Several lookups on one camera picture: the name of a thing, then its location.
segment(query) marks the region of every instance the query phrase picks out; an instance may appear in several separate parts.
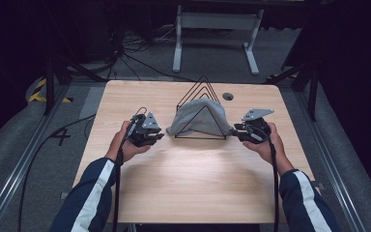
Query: dark background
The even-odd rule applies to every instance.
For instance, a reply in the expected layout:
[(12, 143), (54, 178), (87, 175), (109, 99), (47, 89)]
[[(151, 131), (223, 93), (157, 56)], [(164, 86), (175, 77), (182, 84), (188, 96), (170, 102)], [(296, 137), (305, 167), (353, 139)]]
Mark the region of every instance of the dark background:
[[(0, 128), (27, 105), (25, 92), (51, 55), (89, 63), (112, 54), (110, 21), (101, 2), (44, 3), (0, 0)], [(302, 28), (285, 65), (318, 55), (328, 100), (371, 178), (371, 1), (332, 5), (333, 10), (322, 13), (269, 10), (262, 27)], [(177, 11), (175, 6), (146, 5), (120, 10), (126, 27), (146, 40), (159, 26), (173, 24)]]

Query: wooden table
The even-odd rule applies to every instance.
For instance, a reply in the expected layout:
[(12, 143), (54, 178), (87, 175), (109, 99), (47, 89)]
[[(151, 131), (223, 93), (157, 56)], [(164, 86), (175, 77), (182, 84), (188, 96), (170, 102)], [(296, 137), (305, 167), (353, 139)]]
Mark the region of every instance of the wooden table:
[[(174, 119), (177, 103), (192, 84), (109, 81), (74, 184), (91, 161), (105, 155), (122, 122), (140, 107), (152, 111), (165, 132)], [(276, 123), (293, 165), (314, 180), (275, 86), (212, 85), (230, 125), (240, 123), (251, 107), (274, 109), (273, 114), (265, 117), (266, 121)], [(234, 99), (224, 100), (223, 93), (233, 94)], [(166, 134), (149, 152), (122, 167), (119, 222), (272, 223), (273, 208), (271, 166), (247, 150), (237, 137), (185, 139)]]

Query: hand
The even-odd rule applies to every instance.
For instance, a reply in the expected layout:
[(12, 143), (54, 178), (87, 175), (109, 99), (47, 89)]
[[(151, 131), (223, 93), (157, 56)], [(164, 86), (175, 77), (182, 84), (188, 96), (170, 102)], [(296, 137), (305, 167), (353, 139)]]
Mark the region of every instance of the hand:
[[(113, 140), (110, 143), (109, 150), (107, 151), (105, 157), (110, 158), (112, 160), (116, 160), (117, 153), (119, 152), (119, 147), (122, 142), (123, 137), (125, 136), (126, 131), (128, 130), (128, 126), (130, 125), (129, 121), (125, 121), (122, 124), (122, 128), (118, 131), (115, 135)], [(147, 145), (143, 147), (136, 147), (131, 144), (129, 141), (125, 141), (123, 144), (123, 162), (131, 160), (135, 155), (145, 153), (150, 150), (152, 146)]]
[[(276, 151), (276, 166), (278, 168), (279, 176), (282, 176), (286, 171), (294, 169), (294, 166), (285, 155), (284, 144), (282, 143), (282, 139), (276, 131), (275, 124), (268, 123), (268, 126), (271, 129), (270, 139)], [(263, 160), (272, 164), (271, 147), (268, 141), (260, 144), (254, 144), (248, 141), (244, 141), (243, 146), (251, 151), (258, 153)]]

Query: gray cloth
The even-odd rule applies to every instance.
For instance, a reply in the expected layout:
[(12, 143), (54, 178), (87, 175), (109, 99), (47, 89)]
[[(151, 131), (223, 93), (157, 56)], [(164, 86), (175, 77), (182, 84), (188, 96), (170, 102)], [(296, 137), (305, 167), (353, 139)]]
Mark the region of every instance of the gray cloth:
[(199, 99), (184, 104), (177, 111), (171, 127), (166, 131), (170, 135), (179, 136), (188, 135), (194, 131), (222, 136), (230, 135), (230, 128), (221, 104), (209, 99)]

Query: wire triangle frame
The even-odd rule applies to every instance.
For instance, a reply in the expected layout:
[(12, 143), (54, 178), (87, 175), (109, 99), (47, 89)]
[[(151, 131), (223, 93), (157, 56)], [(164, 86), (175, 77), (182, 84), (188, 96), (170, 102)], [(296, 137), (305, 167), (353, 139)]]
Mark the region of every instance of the wire triangle frame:
[[(192, 122), (192, 120), (194, 120), (195, 117), (197, 117), (197, 115), (203, 111), (204, 108), (207, 108), (210, 112), (210, 114), (212, 115), (214, 121), (215, 121), (215, 124), (216, 126), (218, 127), (219, 131), (221, 132), (222, 134), (222, 137), (220, 137), (220, 135), (215, 135), (215, 134), (211, 134), (212, 136), (217, 136), (217, 137), (188, 137), (188, 136), (179, 136), (180, 133), (183, 132), (183, 130), (186, 128), (186, 126), (188, 126), (188, 124), (190, 124)], [(174, 135), (175, 138), (196, 138), (196, 139), (221, 139), (221, 140), (226, 140), (227, 139), (227, 136), (224, 134), (224, 132), (222, 131), (221, 127), (219, 126), (218, 122), (216, 121), (216, 118), (215, 116), (213, 115), (213, 113), (211, 112), (211, 110), (209, 109), (208, 106), (204, 105), (200, 110), (198, 110), (198, 112), (194, 115), (194, 117), (191, 118), (191, 120), (189, 120), (188, 123), (185, 124), (185, 126), (182, 128), (182, 130), (180, 130), (180, 132), (178, 132), (176, 135)]]
[[(206, 92), (203, 92), (203, 94), (201, 94), (201, 96), (198, 98), (199, 94), (201, 93), (202, 90), (206, 90)], [(186, 102), (191, 102), (193, 101), (194, 99), (198, 98), (198, 99), (201, 99), (203, 98), (204, 96), (206, 96), (208, 99), (210, 100), (213, 100), (215, 102), (218, 102), (219, 104), (221, 104), (219, 102), (219, 99), (218, 97), (216, 96), (216, 93), (214, 91), (214, 88), (213, 86), (211, 85), (209, 79), (202, 75), (195, 83), (194, 85), (188, 90), (188, 92), (185, 94), (185, 96), (177, 103), (177, 111), (179, 111), (179, 109), (186, 103)]]

